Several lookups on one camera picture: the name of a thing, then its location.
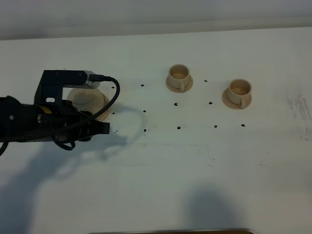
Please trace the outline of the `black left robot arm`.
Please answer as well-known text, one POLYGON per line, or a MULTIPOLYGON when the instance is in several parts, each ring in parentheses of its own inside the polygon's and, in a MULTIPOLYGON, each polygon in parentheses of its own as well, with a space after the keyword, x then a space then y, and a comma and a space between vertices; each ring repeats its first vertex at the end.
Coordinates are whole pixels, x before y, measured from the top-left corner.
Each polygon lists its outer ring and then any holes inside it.
POLYGON ((106 135, 110 124, 91 118, 87 111, 79 111, 71 101, 61 105, 39 103, 22 104, 6 96, 0 99, 0 137, 10 142, 45 142, 54 139, 62 143, 90 141, 94 135, 106 135))

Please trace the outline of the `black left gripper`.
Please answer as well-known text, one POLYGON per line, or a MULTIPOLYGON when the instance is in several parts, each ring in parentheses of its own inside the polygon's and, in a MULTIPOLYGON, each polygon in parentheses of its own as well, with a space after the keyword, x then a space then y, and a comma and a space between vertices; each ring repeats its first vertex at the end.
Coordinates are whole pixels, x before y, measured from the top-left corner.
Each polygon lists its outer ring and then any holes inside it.
POLYGON ((109 111, 106 109, 97 117, 97 112, 108 104, 106 99, 91 99, 78 101, 77 99, 64 100, 61 112, 54 107, 48 107, 54 112, 41 116, 39 132, 52 133, 50 136, 41 136, 37 142, 76 142, 90 141, 95 135, 106 135, 110 132, 110 124, 103 122, 109 111))

